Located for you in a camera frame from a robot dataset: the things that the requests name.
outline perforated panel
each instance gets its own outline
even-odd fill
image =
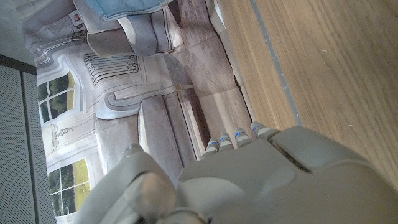
[[[36,76],[24,73],[24,86],[39,222],[55,223],[56,221],[50,200],[49,180],[47,178],[47,166],[43,147],[42,130],[40,127],[39,109],[37,107]]]
[[[20,75],[0,74],[0,223],[35,223]]]

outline blue cushion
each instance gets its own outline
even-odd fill
[[[172,0],[83,0],[83,2],[104,21],[124,16],[153,13]]]

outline blue stripe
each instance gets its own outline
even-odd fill
[[[239,135],[239,134],[242,134],[242,133],[244,133],[244,131],[242,131],[241,133],[236,133],[235,136],[237,136],[237,135]]]
[[[279,63],[278,57],[276,56],[274,47],[272,46],[271,39],[269,38],[266,26],[264,25],[264,21],[262,20],[260,12],[259,12],[259,10],[257,8],[256,1],[255,0],[250,0],[250,3],[251,3],[251,6],[253,8],[253,11],[254,11],[254,13],[256,15],[257,22],[259,23],[262,35],[264,36],[264,40],[266,41],[266,44],[268,46],[269,54],[271,55],[272,61],[274,61],[275,69],[276,69],[276,71],[278,73],[279,80],[280,80],[280,83],[282,84],[282,88],[284,89],[285,96],[286,96],[287,101],[289,103],[290,109],[292,110],[294,120],[296,121],[297,125],[302,126],[303,123],[301,122],[301,119],[300,119],[300,116],[299,116],[299,111],[297,110],[296,104],[294,103],[292,93],[290,92],[289,86],[287,85],[287,81],[286,81],[286,79],[284,77],[284,74],[282,72],[282,68],[280,67],[280,63]]]

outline white robotic hand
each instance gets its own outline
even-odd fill
[[[211,138],[174,188],[139,146],[87,196],[75,223],[396,223],[398,193],[357,153],[297,126],[257,122]]]
[[[264,125],[253,122],[251,124],[252,132],[254,133],[256,139],[267,139],[270,134],[276,133],[278,131],[265,127]],[[246,134],[242,128],[235,129],[235,140],[238,148],[246,146],[253,142],[253,140]],[[204,155],[201,156],[199,160],[202,160],[208,156],[214,155],[218,152],[225,152],[227,150],[234,149],[231,138],[228,133],[222,133],[220,141],[216,138],[211,138]]]

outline grey fabric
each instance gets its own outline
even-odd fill
[[[180,100],[177,93],[163,96],[170,124],[173,129],[175,142],[177,143],[182,165],[185,167],[196,162],[195,152],[189,136],[187,124],[182,113]]]
[[[134,53],[122,29],[87,34],[87,42],[100,58],[115,54]]]
[[[23,23],[22,32],[24,35],[36,33],[43,26],[57,22],[75,9],[76,7],[69,0],[53,0]]]
[[[182,164],[163,98],[156,96],[142,101],[140,114],[144,118],[149,154],[176,185]]]
[[[104,21],[103,19],[99,18],[81,0],[73,0],[73,3],[79,11],[81,19],[85,23],[87,31],[89,33],[98,33],[121,28],[120,24],[117,21]]]
[[[95,132],[101,146],[102,161],[109,172],[119,163],[124,150],[138,144],[137,115],[110,121],[97,119]]]
[[[168,52],[172,46],[166,33],[164,10],[152,13],[150,18],[157,39],[157,52]]]
[[[133,51],[139,56],[156,54],[157,39],[150,22],[150,15],[127,16],[119,20]]]

